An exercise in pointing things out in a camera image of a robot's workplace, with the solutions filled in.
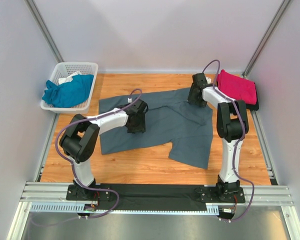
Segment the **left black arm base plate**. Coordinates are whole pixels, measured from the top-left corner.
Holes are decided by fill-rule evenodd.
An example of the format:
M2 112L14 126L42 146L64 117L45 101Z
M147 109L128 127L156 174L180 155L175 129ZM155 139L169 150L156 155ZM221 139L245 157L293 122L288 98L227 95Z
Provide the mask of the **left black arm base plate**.
M88 190L75 184L69 185L66 193L68 201L110 201L113 199L109 191Z

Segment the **grey-blue t-shirt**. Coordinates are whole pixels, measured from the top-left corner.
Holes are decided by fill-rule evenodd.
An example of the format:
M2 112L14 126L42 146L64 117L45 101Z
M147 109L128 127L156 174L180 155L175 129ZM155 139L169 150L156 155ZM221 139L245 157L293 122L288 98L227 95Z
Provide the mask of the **grey-blue t-shirt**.
M100 136L103 155L172 143L168 157L180 163L207 169L213 140L213 111L187 101L189 88L144 93L148 105L146 131L128 133L118 127Z

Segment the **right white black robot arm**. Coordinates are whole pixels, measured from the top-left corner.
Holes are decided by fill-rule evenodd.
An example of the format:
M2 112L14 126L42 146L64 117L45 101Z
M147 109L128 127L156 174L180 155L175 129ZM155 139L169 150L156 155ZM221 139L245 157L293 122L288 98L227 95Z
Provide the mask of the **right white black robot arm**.
M249 131L246 103L227 96L216 85L208 83L204 73L192 76L187 101L199 107L210 103L217 109L216 129L222 139L222 165L215 196L219 201L226 202L240 190L237 168L243 140Z

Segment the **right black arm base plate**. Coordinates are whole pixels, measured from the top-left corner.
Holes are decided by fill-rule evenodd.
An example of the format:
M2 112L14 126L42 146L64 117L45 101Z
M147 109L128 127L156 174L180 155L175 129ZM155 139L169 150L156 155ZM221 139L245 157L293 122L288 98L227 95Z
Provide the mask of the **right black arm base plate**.
M199 186L194 189L199 194L199 200L203 203L240 203L246 202L243 188L230 193L221 193L216 186Z

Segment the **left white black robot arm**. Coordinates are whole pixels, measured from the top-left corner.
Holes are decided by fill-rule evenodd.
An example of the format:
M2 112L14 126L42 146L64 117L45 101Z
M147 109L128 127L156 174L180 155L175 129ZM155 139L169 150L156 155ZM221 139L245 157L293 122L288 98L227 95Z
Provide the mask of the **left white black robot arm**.
M62 148L61 157L70 162L77 194L89 201L95 196L96 181L92 174L90 158L93 155L100 135L121 127L129 134L146 131L148 104L136 98L134 101L115 107L112 110L91 117L77 114L70 124L57 136L56 150Z

